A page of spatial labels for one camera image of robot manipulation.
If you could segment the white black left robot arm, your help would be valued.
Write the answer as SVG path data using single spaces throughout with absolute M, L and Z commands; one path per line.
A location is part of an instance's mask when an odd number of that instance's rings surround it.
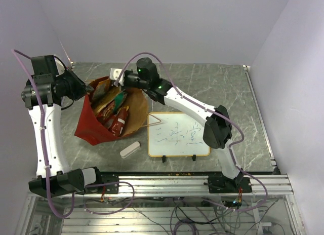
M 54 55 L 32 57 L 34 74 L 21 94 L 33 122 L 37 147 L 36 179 L 29 181 L 29 190 L 44 198 L 85 193 L 86 188 L 98 193 L 103 188 L 99 169 L 70 168 L 60 125 L 62 98 L 77 101 L 93 88 L 66 67 L 59 73 L 58 61 Z

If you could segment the tan teal chips bag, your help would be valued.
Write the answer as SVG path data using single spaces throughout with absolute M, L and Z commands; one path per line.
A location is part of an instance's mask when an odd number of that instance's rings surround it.
M 118 109 L 122 106 L 122 104 L 127 98 L 127 95 L 128 95 L 127 91 L 122 91 L 115 97 L 115 99 L 113 100 L 113 109 L 112 109 L 112 112 L 114 114 L 116 114 Z

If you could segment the red paper bag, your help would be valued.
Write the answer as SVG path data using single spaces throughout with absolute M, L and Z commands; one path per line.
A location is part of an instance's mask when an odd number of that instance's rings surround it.
M 127 137 L 148 127 L 148 103 L 142 90 L 121 90 L 105 76 L 90 82 L 75 136 L 91 145 Z

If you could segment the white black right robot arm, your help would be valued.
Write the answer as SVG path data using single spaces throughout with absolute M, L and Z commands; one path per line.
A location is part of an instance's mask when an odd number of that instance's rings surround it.
M 239 166 L 232 147 L 243 142 L 244 136 L 238 141 L 232 140 L 232 129 L 237 125 L 223 105 L 214 107 L 184 93 L 171 78 L 160 77 L 157 66 L 148 57 L 137 60 L 136 70 L 124 67 L 115 80 L 123 87 L 141 89 L 151 100 L 176 108 L 198 121 L 204 128 L 204 143 L 220 152 L 222 181 L 219 189 L 235 192 L 240 188 L 246 172 Z

